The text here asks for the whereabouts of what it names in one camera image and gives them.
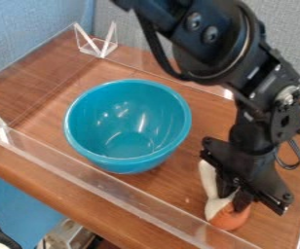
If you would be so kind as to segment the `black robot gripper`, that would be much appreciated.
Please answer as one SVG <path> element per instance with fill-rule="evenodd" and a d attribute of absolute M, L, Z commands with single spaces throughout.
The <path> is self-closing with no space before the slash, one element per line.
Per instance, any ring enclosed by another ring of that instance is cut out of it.
<path fill-rule="evenodd" d="M 232 209 L 240 213 L 252 201 L 260 201 L 282 215 L 294 200 L 274 168 L 274 151 L 255 155 L 223 140 L 204 137 L 200 158 L 215 168 L 219 198 L 234 193 Z"/>

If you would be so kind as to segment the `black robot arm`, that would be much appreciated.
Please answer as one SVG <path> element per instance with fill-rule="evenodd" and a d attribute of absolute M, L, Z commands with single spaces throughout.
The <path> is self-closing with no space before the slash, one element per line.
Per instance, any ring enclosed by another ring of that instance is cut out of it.
<path fill-rule="evenodd" d="M 201 139 L 200 158 L 215 168 L 220 197 L 239 212 L 262 202 L 286 211 L 294 195 L 275 167 L 280 143 L 300 134 L 300 74 L 266 41 L 266 28 L 240 0 L 111 0 L 132 11 L 156 61 L 172 77 L 220 85 L 236 107 L 226 141 Z"/>

